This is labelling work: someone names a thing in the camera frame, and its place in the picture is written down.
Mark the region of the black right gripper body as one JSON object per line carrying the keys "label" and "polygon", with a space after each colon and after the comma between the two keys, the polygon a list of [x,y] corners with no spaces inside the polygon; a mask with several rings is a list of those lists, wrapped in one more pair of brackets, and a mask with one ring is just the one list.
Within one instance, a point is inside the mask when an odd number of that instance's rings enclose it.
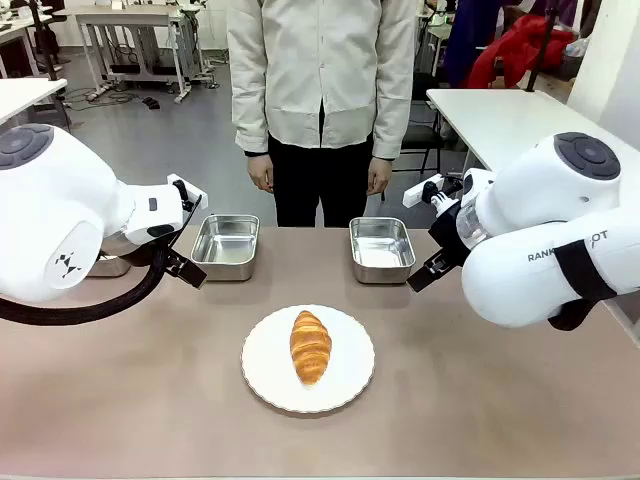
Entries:
{"label": "black right gripper body", "polygon": [[440,250],[431,257],[437,268],[462,267],[470,254],[458,233],[457,216],[457,212],[444,212],[429,229],[429,234],[440,246]]}

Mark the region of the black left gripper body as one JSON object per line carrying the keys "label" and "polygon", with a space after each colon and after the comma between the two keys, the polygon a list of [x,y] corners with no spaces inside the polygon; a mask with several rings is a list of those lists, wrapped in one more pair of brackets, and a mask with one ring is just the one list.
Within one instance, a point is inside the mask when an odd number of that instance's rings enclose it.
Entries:
{"label": "black left gripper body", "polygon": [[162,244],[161,247],[164,254],[164,271],[166,273],[182,273],[186,266],[186,258],[168,244]]}

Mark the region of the person's left hand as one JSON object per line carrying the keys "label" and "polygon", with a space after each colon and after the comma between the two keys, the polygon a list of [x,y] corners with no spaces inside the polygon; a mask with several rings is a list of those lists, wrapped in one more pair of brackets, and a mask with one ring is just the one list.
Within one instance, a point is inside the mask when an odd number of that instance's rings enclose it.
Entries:
{"label": "person's left hand", "polygon": [[392,162],[386,159],[373,157],[368,169],[368,195],[383,193],[392,177]]}

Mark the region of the person's right hand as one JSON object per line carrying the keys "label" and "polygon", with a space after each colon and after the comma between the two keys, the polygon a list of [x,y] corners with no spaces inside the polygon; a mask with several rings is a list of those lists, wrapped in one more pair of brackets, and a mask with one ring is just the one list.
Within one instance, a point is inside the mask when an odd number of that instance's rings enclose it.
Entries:
{"label": "person's right hand", "polygon": [[254,185],[261,191],[273,193],[273,163],[267,153],[246,153],[247,172]]}

